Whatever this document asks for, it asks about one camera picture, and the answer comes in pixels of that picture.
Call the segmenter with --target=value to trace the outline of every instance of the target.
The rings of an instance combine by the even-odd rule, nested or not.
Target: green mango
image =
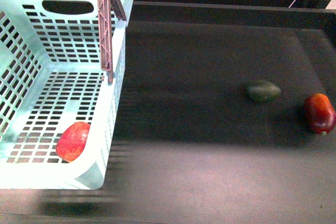
[[[247,83],[246,94],[256,102],[267,102],[277,99],[281,95],[281,90],[269,81],[256,80]]]

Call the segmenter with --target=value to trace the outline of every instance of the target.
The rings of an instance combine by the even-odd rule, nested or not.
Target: apple
[[[68,127],[56,144],[56,154],[72,162],[83,152],[90,130],[90,124],[76,122]]]

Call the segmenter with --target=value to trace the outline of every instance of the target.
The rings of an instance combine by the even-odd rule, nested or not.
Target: red apple
[[[65,161],[74,161],[84,150],[89,130],[90,124],[85,122],[68,127],[57,142],[56,154]]]

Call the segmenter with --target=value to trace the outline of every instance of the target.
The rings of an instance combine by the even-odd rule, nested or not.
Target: basket handle hole
[[[44,0],[42,7],[48,12],[66,15],[92,13],[94,10],[93,5],[87,1]]]

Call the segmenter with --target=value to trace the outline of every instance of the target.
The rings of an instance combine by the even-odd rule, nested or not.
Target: plastic basket
[[[86,1],[52,13],[43,1]],[[133,0],[120,0],[129,20]],[[97,189],[107,167],[125,68],[125,20],[111,12],[113,83],[102,71],[98,0],[0,0],[0,188]],[[75,121],[91,124],[82,154],[55,152]]]

